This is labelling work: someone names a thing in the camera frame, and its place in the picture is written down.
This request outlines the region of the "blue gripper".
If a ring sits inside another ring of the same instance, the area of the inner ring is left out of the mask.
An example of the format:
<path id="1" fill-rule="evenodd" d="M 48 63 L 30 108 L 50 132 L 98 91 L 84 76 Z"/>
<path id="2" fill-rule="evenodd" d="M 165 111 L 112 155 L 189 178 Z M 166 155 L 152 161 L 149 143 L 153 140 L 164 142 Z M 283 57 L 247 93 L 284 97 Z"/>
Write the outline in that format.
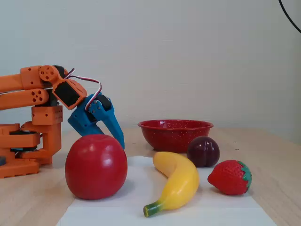
<path id="1" fill-rule="evenodd" d="M 93 94 L 84 98 L 68 119 L 69 124 L 81 135 L 104 134 L 97 126 L 98 121 L 102 121 L 113 137 L 125 148 L 124 134 L 116 119 L 114 107 L 111 100 L 103 95 L 88 103 Z"/>

